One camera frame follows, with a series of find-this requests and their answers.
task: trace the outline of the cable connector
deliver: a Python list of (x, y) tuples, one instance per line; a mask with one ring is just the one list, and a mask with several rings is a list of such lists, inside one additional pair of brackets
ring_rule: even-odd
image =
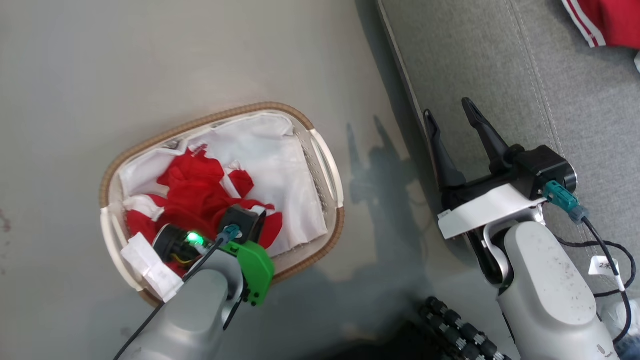
[(542, 196), (569, 214), (571, 220), (576, 224), (582, 223), (582, 219), (589, 216), (589, 210), (580, 205), (578, 198), (555, 180), (549, 181), (545, 185)]

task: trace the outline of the green plastic part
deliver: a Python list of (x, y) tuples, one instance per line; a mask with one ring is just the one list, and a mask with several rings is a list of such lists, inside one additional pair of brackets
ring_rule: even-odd
[(242, 245), (232, 241), (220, 249), (238, 259), (249, 289), (247, 302), (252, 305), (254, 303), (262, 305), (276, 272), (275, 265), (266, 250), (252, 241)]

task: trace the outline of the gray floor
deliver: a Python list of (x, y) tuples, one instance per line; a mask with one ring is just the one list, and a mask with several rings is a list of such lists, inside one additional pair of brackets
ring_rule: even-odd
[(517, 358), (473, 257), (439, 235), (386, 46), (369, 1), (0, 0), (0, 358), (111, 359), (151, 308), (102, 241), (103, 171), (154, 134), (258, 101), (324, 135), (347, 221), (331, 254), (239, 312), (220, 359), (376, 339), (430, 294)]

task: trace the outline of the white basket handle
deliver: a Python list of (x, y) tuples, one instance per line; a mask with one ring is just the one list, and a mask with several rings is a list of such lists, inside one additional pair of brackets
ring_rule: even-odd
[(311, 139), (316, 150), (317, 155), (320, 157), (320, 167), (324, 173), (324, 178), (329, 185), (329, 191), (331, 197), (336, 201), (337, 207), (343, 207), (344, 192), (342, 191), (342, 180), (340, 180), (340, 173), (338, 172), (338, 166), (335, 164), (335, 159), (331, 155), (331, 150), (327, 146), (326, 142), (320, 133), (315, 129), (309, 131), (311, 133)]
[(111, 225), (111, 217), (109, 216), (109, 208), (102, 208), (100, 210), (100, 226), (102, 227), (102, 236), (104, 237), (104, 243), (107, 244), (107, 250), (113, 260), (113, 264), (118, 269), (122, 278), (136, 291), (144, 290), (140, 284), (133, 278), (131, 273), (127, 270), (127, 266), (122, 261), (120, 256), (120, 247), (118, 246), (118, 239), (113, 234), (113, 226)]

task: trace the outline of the sofa cushion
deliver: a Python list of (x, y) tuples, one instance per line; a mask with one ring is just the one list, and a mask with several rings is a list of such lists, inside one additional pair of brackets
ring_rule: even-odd
[[(475, 102), (507, 144), (545, 144), (565, 157), (600, 234), (640, 260), (635, 51), (590, 49), (560, 0), (380, 0), (379, 6), (416, 107), (431, 110), (467, 180), (488, 174), (488, 158), (462, 110), (463, 97)], [(567, 241), (593, 239), (552, 206), (545, 217)], [(600, 250), (567, 253), (587, 274)], [(627, 279), (628, 260), (612, 253)], [(609, 278), (587, 281), (595, 292), (616, 288)], [(629, 292), (637, 296), (638, 289), (636, 284)]]

